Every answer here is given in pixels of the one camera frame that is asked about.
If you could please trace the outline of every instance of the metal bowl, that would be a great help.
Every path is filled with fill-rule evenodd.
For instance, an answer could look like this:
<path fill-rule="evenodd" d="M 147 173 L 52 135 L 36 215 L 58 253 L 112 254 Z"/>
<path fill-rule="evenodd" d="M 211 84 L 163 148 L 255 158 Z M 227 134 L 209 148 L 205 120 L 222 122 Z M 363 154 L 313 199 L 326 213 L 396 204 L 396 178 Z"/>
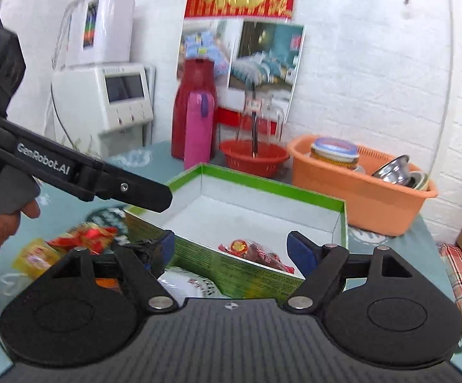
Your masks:
<path fill-rule="evenodd" d="M 409 156 L 397 157 L 373 173 L 373 177 L 386 181 L 387 183 L 406 186 L 411 179 L 408 161 L 410 161 Z"/>

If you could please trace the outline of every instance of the silver bolt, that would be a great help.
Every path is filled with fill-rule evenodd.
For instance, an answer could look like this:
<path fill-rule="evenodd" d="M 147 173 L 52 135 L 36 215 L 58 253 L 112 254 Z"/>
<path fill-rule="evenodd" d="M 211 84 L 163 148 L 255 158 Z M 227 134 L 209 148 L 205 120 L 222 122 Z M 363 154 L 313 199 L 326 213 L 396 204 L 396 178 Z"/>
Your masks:
<path fill-rule="evenodd" d="M 311 308 L 313 302 L 312 299 L 308 297 L 293 297 L 289 299 L 288 304 L 294 309 L 306 309 Z"/>
<path fill-rule="evenodd" d="M 149 306 L 155 309 L 166 309 L 172 307 L 174 301 L 169 297 L 153 297 L 149 300 Z"/>

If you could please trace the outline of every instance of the gray ridged surface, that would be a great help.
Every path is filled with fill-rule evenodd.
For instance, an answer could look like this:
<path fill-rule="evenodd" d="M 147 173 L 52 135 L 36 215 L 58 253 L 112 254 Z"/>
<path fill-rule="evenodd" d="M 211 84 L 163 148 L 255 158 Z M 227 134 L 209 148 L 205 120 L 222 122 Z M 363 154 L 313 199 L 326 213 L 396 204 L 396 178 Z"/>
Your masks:
<path fill-rule="evenodd" d="M 225 306 L 234 302 L 238 307 Z M 45 370 L 18 364 L 0 383 L 456 383 L 449 363 L 418 371 L 362 364 L 334 347 L 315 319 L 274 300 L 189 300 L 151 318 L 120 353 L 91 366 Z"/>

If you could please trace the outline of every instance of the black circular disc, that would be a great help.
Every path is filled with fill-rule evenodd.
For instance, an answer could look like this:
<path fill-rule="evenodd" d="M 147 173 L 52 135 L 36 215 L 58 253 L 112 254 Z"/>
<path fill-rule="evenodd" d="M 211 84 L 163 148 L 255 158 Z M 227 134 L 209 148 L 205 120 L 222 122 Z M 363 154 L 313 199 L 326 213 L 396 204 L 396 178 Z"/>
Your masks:
<path fill-rule="evenodd" d="M 349 289 L 330 302 L 323 320 L 344 351 L 388 367 L 441 362 L 462 332 L 460 313 L 444 294 L 405 289 L 401 283 Z"/>
<path fill-rule="evenodd" d="M 47 367 L 89 364 L 117 352 L 137 326 L 132 303 L 81 278 L 34 284 L 0 317 L 0 335 L 19 359 Z"/>

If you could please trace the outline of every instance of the black screen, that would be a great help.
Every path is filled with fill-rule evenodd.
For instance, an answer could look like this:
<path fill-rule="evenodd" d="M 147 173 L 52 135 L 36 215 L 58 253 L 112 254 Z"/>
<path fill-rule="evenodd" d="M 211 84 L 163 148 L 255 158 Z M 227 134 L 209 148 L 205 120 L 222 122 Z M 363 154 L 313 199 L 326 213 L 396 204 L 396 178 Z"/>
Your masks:
<path fill-rule="evenodd" d="M 141 75 L 115 76 L 105 78 L 109 102 L 144 98 Z"/>

